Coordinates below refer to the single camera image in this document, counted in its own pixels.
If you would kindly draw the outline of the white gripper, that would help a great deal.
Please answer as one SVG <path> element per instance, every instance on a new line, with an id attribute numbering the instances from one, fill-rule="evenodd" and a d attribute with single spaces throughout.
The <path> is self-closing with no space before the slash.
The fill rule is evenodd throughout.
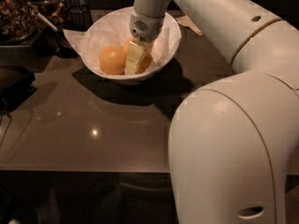
<path id="1" fill-rule="evenodd" d="M 135 9 L 131 12 L 129 29 L 134 38 L 138 38 L 144 42 L 155 40 L 164 25 L 164 18 L 151 18 L 139 14 Z M 139 64 L 147 54 L 144 44 L 138 40 L 129 43 L 128 52 L 126 53 L 125 75 L 135 75 Z"/>

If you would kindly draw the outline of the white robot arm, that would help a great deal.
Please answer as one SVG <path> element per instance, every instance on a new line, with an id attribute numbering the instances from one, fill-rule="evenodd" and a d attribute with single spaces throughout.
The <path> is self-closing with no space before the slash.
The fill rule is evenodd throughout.
<path id="1" fill-rule="evenodd" d="M 234 75 L 192 92 L 170 126 L 179 224 L 285 224 L 285 182 L 299 143 L 298 31 L 250 0 L 135 0 L 130 29 L 151 41 L 169 2 Z"/>

